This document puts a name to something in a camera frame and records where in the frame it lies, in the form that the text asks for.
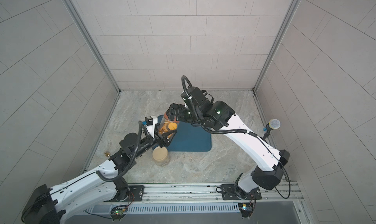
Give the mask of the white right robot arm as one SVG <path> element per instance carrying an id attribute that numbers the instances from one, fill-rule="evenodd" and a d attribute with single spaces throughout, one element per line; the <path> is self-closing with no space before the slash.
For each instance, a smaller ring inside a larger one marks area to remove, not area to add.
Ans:
<path id="1" fill-rule="evenodd" d="M 167 111 L 167 118 L 171 121 L 189 123 L 199 126 L 212 135 L 224 135 L 243 149 L 256 163 L 254 169 L 241 174 L 232 189 L 240 199 L 252 195 L 258 187 L 273 190 L 285 177 L 289 179 L 286 164 L 290 158 L 287 150 L 278 150 L 270 146 L 266 139 L 270 132 L 280 127 L 280 122 L 271 120 L 265 126 L 262 137 L 251 131 L 235 111 L 223 101 L 207 98 L 207 92 L 194 87 L 190 80 L 181 77 L 183 92 L 181 97 L 184 104 L 172 104 Z"/>

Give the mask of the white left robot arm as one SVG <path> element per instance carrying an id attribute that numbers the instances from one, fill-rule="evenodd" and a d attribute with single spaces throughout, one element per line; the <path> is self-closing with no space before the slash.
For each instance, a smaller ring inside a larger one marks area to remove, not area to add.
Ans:
<path id="1" fill-rule="evenodd" d="M 134 200 L 124 175 L 136 164 L 135 159 L 150 148 L 170 145 L 178 123 L 163 121 L 139 123 L 138 133 L 130 133 L 119 143 L 120 149 L 96 168 L 59 185 L 37 187 L 24 210 L 25 224 L 63 224 L 71 216 L 103 201 Z"/>

